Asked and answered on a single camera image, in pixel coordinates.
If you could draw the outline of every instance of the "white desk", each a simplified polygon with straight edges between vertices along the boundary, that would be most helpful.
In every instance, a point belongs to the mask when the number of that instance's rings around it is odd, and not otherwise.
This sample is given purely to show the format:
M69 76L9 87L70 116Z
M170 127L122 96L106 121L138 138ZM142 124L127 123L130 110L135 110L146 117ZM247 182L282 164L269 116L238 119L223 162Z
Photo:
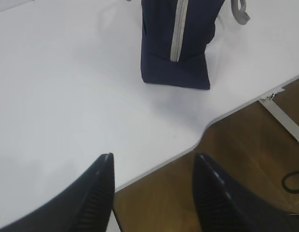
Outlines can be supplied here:
M299 0L229 1L210 91L146 85L139 0L36 0L0 13L0 227L107 152L116 190L192 150L207 127L299 77Z

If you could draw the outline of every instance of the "wooden floor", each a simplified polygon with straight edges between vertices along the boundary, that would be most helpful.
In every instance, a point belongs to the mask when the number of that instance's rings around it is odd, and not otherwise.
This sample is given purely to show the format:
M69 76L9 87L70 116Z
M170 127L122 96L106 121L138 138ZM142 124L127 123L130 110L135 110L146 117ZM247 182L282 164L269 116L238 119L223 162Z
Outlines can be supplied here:
M299 80L275 102L299 125ZM281 187L299 170L299 144L258 102L212 125L195 149L116 193L114 208L124 232L200 232L191 176L196 152L212 155L235 179L285 210L299 212L299 195ZM288 182L299 188L299 176Z

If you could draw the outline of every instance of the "gray zipper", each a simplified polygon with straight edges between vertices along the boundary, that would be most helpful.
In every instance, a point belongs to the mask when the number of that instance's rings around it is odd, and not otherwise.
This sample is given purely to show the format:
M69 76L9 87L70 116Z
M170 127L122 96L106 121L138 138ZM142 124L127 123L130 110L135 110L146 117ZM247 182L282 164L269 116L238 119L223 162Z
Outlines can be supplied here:
M232 13L234 15L234 18L239 24L245 25L250 20L250 17L246 13L246 0L240 0L240 2L241 2L241 8L238 9L238 0L231 0ZM179 61L180 53L182 51L188 3L189 0L177 1L174 32L173 32L171 54L170 54L170 61L172 62Z
M189 0L178 0L175 15L174 32L170 60L178 62L182 50L183 36Z

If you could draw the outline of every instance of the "bag handle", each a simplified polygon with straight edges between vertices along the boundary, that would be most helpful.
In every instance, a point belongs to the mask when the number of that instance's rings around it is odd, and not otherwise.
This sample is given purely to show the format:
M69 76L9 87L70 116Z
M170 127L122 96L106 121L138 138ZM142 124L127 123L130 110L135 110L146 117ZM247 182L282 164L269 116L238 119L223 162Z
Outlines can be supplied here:
M246 12L246 0L240 0L241 2L241 8L238 9L238 0L231 0L231 8L232 8L232 13L235 18L235 20L241 24L241 25L246 25L247 22L250 20L249 15Z
M292 193L292 194L299 194L299 189L290 189L289 187L286 186L285 182L286 180L289 178L289 177L292 177L294 175L298 175L299 174L299 171L295 171L295 172L291 172L287 175L285 175L283 177L283 179L281 180L281 184L284 188L285 191L289 192L289 193Z

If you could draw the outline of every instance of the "navy blue bag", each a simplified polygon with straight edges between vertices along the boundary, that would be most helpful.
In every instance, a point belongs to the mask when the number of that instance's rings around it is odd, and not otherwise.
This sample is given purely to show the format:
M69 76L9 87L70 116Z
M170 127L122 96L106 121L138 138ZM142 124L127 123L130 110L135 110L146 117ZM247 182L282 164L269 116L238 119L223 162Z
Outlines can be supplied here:
M232 1L238 23L250 19L245 0ZM224 0L142 0L143 81L197 89L210 89L205 60L206 45L215 34L215 20Z

